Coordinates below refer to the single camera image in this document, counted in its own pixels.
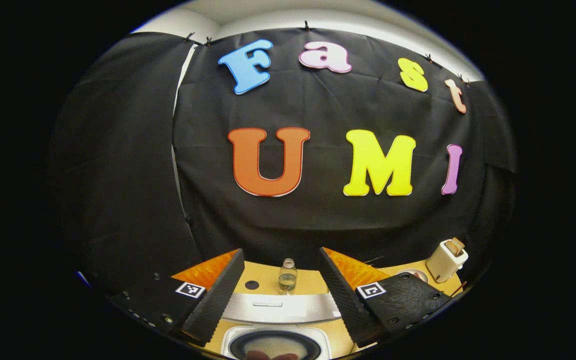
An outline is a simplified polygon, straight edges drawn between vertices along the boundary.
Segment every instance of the clear bottle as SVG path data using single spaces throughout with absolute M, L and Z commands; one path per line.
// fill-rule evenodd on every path
M 292 292 L 297 286 L 297 268 L 295 261 L 288 258 L 283 260 L 283 266 L 279 269 L 279 291 L 282 293 Z

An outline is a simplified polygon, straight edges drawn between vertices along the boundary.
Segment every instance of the foam letter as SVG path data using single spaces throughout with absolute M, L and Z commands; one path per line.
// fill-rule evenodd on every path
M 259 72 L 255 66 L 259 65 L 262 68 L 268 68 L 270 66 L 270 57 L 268 57 L 265 51 L 259 49 L 268 50 L 272 47 L 273 43 L 267 39 L 258 39 L 219 59 L 218 63 L 226 64 L 237 82 L 235 85 L 235 94 L 242 95 L 270 79 L 269 73 L 266 71 Z M 253 50 L 252 56 L 248 57 L 246 54 Z
M 308 68 L 325 69 L 335 73 L 348 73 L 353 66 L 348 63 L 348 51 L 341 45 L 327 41 L 311 41 L 308 49 L 299 55 L 299 62 Z
M 418 63 L 404 57 L 397 61 L 402 70 L 399 75 L 407 87 L 425 92 L 428 90 L 428 82 L 424 77 L 424 69 Z
M 448 79 L 444 81 L 444 83 L 448 88 L 450 88 L 452 102 L 454 103 L 455 107 L 457 107 L 457 110 L 459 110 L 459 112 L 462 114 L 466 114 L 466 105 L 464 105 L 462 98 L 460 97 L 462 95 L 462 90 L 457 87 L 454 80 L 452 79 Z
M 459 173 L 459 159 L 462 155 L 462 147 L 455 144 L 450 144 L 446 147 L 448 152 L 448 175 L 446 175 L 446 182 L 441 187 L 441 194 L 449 195 L 457 192 L 457 173 Z
M 370 191 L 366 184 L 366 171 L 370 174 L 374 193 L 384 190 L 388 178 L 392 181 L 386 193 L 389 196 L 408 196 L 412 193 L 410 172 L 412 151 L 417 145 L 410 136 L 395 137 L 388 155 L 384 156 L 375 134 L 368 130 L 350 130 L 345 138 L 352 144 L 352 174 L 350 183 L 343 187 L 346 196 L 365 196 Z
M 311 132 L 301 127 L 277 131 L 283 142 L 283 173 L 279 178 L 265 178 L 259 172 L 259 144 L 266 139 L 262 129 L 235 129 L 228 134 L 233 148 L 235 181 L 243 191 L 256 196 L 284 196 L 294 191 L 302 180 L 304 142 Z

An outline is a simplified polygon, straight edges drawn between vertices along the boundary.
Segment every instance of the white wall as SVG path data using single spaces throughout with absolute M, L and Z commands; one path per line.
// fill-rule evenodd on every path
M 190 4 L 196 6 L 200 2 L 201 0 L 198 0 Z M 389 17 L 380 16 L 380 18 L 390 19 L 390 22 L 333 9 L 284 9 L 255 14 L 219 25 L 219 23 L 204 14 L 183 8 L 187 6 L 174 7 L 166 13 L 151 19 L 134 32 L 162 32 L 182 37 L 187 36 L 190 32 L 195 32 L 192 35 L 192 39 L 205 43 L 206 37 L 212 37 L 215 40 L 254 30 L 301 28 L 304 27 L 304 20 L 307 20 L 309 27 L 312 28 L 353 32 L 403 46 L 420 55 L 430 54 L 435 62 L 441 64 L 441 66 L 455 75 L 463 75 L 464 79 L 471 82 L 484 79 L 482 72 L 471 64 L 461 52 L 446 43 L 444 39 L 425 27 L 414 23 L 413 20 L 403 14 L 387 7 L 384 7 L 384 11 L 390 11 L 391 14 Z M 217 14 L 218 12 L 226 11 L 228 11 L 228 8 L 220 9 L 219 7 L 214 7 L 210 9 L 210 12 L 204 12 L 206 14 Z M 231 19 L 233 17 L 215 15 L 215 18 Z

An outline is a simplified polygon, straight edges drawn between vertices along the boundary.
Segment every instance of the letter f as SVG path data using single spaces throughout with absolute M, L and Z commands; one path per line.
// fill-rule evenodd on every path
M 273 43 L 267 39 L 258 39 L 219 59 L 219 64 L 226 64 L 237 82 L 235 94 L 242 95 L 270 79 L 269 73 L 266 71 L 259 72 L 255 66 L 259 65 L 262 68 L 270 66 L 270 57 L 265 51 L 260 49 L 268 50 L 272 47 Z M 252 56 L 248 57 L 246 54 L 253 50 Z

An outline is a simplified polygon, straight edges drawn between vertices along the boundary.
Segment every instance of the wooden table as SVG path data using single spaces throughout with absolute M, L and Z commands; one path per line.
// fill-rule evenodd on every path
M 462 284 L 457 274 L 453 275 L 449 280 L 446 280 L 441 284 L 435 282 L 435 280 L 430 275 L 430 272 L 426 268 L 425 262 L 426 260 L 423 259 L 412 262 L 410 264 L 380 268 L 380 271 L 393 276 L 404 269 L 418 269 L 419 271 L 423 271 L 426 275 L 428 275 L 428 283 L 430 285 L 435 287 L 435 289 L 444 292 L 444 294 L 447 294 L 448 296 L 455 292 L 455 290 L 457 290 Z M 260 295 L 280 294 L 277 284 L 280 269 L 279 266 L 269 266 L 249 261 L 245 261 L 245 266 L 246 267 L 241 274 L 241 278 L 239 279 L 234 292 L 240 294 Z M 259 287 L 257 289 L 251 290 L 246 288 L 245 283 L 251 280 L 259 283 Z M 295 290 L 292 292 L 292 294 L 310 295 L 327 294 L 328 292 L 329 290 L 326 286 L 326 282 L 322 278 L 322 275 L 319 271 L 298 269 L 297 267 L 297 286 L 295 287 Z M 240 323 L 221 319 L 217 325 L 217 328 L 215 329 L 214 335 L 212 336 L 212 341 L 206 344 L 205 349 L 213 353 L 221 353 L 222 342 L 224 340 L 224 334 L 226 331 L 228 331 L 230 328 L 233 328 L 234 326 L 241 325 L 242 324 Z M 323 323 L 298 325 L 298 327 L 317 328 L 323 330 L 330 341 L 332 358 L 339 358 L 341 356 L 348 355 L 368 347 L 365 346 L 364 348 L 357 348 L 356 344 L 354 344 L 350 338 L 350 335 L 346 330 L 346 326 L 344 325 L 344 322 L 341 318 Z

